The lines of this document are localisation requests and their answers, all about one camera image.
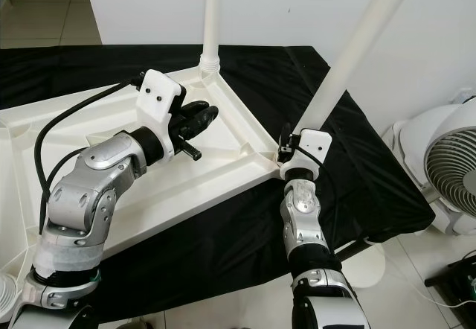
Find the black table cloth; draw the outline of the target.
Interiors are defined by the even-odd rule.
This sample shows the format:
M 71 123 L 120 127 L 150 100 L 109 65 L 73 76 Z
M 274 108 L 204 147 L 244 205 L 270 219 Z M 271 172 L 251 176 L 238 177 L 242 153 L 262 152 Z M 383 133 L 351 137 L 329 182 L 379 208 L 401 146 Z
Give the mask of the black table cloth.
M 2 108 L 194 67 L 200 45 L 61 45 L 0 52 Z M 312 46 L 224 45 L 221 74 L 273 139 L 296 124 L 329 71 Z M 324 124 L 333 137 L 318 186 L 338 248 L 428 227 L 431 206 L 350 94 Z M 289 274 L 282 182 L 270 179 L 106 258 L 92 304 L 102 322 L 228 294 Z

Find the white round floor base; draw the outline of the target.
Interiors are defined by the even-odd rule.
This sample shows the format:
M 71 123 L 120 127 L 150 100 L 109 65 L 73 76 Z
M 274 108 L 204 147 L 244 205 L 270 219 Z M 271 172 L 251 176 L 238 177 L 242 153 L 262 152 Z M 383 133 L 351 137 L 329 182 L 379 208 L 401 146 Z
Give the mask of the white round floor base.
M 344 259 L 342 258 L 342 272 L 348 284 L 356 289 L 367 289 L 378 284 L 385 275 L 385 251 L 380 243 L 357 251 Z

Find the black plastic floor crate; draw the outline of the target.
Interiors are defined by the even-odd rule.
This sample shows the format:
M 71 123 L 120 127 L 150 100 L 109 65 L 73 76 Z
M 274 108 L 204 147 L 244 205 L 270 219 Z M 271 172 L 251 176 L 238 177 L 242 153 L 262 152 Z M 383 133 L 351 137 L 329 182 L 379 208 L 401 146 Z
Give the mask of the black plastic floor crate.
M 425 279 L 427 288 L 434 288 L 451 307 L 476 303 L 476 255 L 446 265 L 438 274 Z

